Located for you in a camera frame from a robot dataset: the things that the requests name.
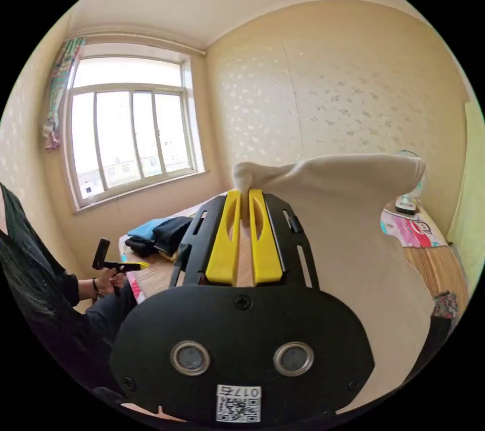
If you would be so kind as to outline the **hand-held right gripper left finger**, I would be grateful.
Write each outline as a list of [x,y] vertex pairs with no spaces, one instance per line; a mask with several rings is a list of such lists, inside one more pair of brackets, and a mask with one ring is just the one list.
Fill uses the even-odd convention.
[[230,190],[225,198],[211,256],[206,269],[210,283],[236,285],[239,261],[241,194]]

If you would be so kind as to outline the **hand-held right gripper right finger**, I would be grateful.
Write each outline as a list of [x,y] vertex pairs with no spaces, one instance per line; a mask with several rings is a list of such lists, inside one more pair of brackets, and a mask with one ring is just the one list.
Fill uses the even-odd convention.
[[277,283],[283,271],[262,190],[249,190],[248,202],[254,284]]

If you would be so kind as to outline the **person's left hand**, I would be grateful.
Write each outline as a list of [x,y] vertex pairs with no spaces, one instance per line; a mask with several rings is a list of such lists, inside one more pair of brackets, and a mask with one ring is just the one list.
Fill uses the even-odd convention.
[[115,269],[108,269],[94,279],[94,284],[99,294],[107,296],[110,294],[119,294],[125,281],[126,275],[124,273],[116,272]]

